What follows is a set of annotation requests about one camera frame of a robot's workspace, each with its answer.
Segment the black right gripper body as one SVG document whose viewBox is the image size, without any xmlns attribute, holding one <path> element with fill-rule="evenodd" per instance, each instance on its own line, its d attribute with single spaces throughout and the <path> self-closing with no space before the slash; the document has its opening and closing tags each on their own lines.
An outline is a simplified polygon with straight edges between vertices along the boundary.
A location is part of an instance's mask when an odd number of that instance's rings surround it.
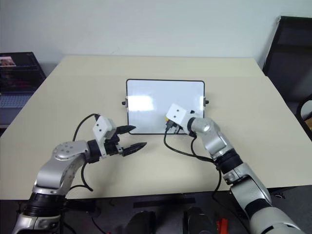
<svg viewBox="0 0 312 234">
<path fill-rule="evenodd" d="M 171 129 L 173 130 L 172 134 L 174 134 L 174 135 L 179 134 L 179 132 L 180 132 L 181 130 L 183 130 L 183 128 L 182 128 L 180 125 L 178 125 L 178 124 L 176 124 L 175 122 L 173 122 L 172 120 L 169 120 L 169 119 L 168 119 L 168 120 L 166 121 L 164 134 L 165 134 L 165 135 L 168 134 L 168 132 L 169 132 Z"/>
</svg>

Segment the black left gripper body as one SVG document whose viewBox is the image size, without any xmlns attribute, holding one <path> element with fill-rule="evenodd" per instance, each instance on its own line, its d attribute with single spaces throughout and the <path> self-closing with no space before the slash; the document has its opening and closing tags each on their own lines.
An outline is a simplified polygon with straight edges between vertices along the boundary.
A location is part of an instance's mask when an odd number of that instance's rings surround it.
<svg viewBox="0 0 312 234">
<path fill-rule="evenodd" d="M 104 142 L 104 147 L 107 155 L 122 155 L 123 148 L 119 144 L 119 137 L 117 135 L 113 135 L 110 139 L 106 139 Z"/>
</svg>

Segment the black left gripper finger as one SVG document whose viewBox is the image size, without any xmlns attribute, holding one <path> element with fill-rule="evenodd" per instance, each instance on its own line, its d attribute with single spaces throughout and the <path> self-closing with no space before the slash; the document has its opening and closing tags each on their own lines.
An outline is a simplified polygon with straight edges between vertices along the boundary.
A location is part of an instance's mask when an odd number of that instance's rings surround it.
<svg viewBox="0 0 312 234">
<path fill-rule="evenodd" d="M 147 142 L 139 142 L 136 144 L 133 144 L 127 148 L 122 148 L 122 156 L 128 156 L 131 155 L 139 150 L 141 150 L 144 146 L 146 146 Z"/>
<path fill-rule="evenodd" d="M 135 128 L 136 126 L 133 126 L 133 125 L 118 126 L 116 128 L 116 134 L 121 135 L 121 134 L 129 133 Z"/>
</svg>

